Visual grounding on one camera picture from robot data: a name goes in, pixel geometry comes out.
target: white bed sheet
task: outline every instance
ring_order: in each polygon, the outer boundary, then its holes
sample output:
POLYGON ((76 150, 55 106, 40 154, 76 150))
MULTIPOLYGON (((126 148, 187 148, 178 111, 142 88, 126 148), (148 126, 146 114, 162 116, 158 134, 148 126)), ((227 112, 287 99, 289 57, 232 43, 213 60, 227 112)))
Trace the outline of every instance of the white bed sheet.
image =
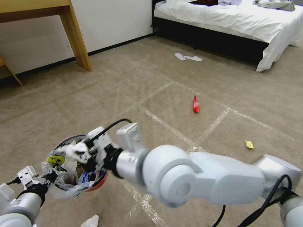
POLYGON ((270 69, 288 45, 298 45, 303 35, 303 7, 292 12, 265 9, 242 0, 239 6, 204 6, 191 0, 168 0, 156 4, 154 15, 194 26, 269 43, 256 71, 270 69))

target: clothes on bed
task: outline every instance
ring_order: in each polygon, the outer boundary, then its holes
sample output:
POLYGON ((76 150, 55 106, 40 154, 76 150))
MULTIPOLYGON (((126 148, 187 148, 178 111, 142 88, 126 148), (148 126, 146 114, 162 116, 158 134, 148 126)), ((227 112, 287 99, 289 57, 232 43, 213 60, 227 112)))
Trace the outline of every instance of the clothes on bed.
POLYGON ((207 5, 207 6, 212 6, 212 5, 218 5, 218 0, 196 0, 193 2, 190 2, 191 4, 194 5, 207 5))
POLYGON ((294 11, 294 3, 292 1, 285 0, 255 0, 254 4, 269 9, 281 9, 285 11, 294 11))
POLYGON ((242 0, 218 0, 220 5, 240 5, 242 0))

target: yellow wrapper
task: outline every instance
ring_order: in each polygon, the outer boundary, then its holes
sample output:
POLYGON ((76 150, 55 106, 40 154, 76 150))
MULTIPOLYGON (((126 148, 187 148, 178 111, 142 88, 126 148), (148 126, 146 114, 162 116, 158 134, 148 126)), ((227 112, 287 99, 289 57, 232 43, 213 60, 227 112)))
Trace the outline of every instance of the yellow wrapper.
POLYGON ((252 143, 251 141, 246 141, 246 140, 245 140, 245 144, 246 144, 246 146, 247 146, 248 148, 254 149, 253 143, 252 143))

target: table leg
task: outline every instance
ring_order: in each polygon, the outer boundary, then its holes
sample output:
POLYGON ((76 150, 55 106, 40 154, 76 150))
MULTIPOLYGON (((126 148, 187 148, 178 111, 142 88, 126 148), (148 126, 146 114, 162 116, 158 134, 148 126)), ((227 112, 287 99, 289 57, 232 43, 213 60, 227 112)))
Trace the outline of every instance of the table leg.
POLYGON ((61 7, 59 15, 77 62, 92 71, 72 4, 61 7))
POLYGON ((7 68, 7 70, 10 72, 10 74, 13 75, 13 77, 15 77, 16 81, 20 84, 20 86, 23 86, 23 84, 21 83, 21 81, 18 79, 18 77, 14 74, 14 72, 12 71, 12 69, 5 64, 5 67, 7 68))

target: white paper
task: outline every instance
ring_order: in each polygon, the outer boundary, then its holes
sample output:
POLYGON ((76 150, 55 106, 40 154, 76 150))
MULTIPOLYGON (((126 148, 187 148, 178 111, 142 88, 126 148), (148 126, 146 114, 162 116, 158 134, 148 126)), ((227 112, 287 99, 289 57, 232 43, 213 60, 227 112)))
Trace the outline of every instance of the white paper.
POLYGON ((99 216, 95 214, 90 219, 88 219, 86 222, 84 222, 80 227, 97 227, 98 220, 99 220, 99 216))

